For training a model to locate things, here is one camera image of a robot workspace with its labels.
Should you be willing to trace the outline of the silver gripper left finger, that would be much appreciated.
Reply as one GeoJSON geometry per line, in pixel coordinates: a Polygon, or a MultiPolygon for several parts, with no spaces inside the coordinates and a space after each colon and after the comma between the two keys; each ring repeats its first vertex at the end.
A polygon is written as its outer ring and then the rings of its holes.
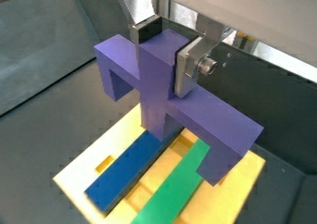
{"type": "Polygon", "coordinates": [[[117,0],[126,18],[129,38],[141,44],[161,32],[161,18],[155,13],[152,0],[117,0]]]}

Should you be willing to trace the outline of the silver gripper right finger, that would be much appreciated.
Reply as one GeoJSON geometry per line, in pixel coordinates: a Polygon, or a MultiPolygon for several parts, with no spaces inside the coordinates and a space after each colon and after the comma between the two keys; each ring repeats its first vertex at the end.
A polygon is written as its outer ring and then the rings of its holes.
{"type": "Polygon", "coordinates": [[[216,61],[209,53],[232,29],[205,16],[196,17],[195,29],[200,33],[177,51],[175,58],[175,95],[183,98],[196,85],[197,75],[209,75],[216,61]]]}

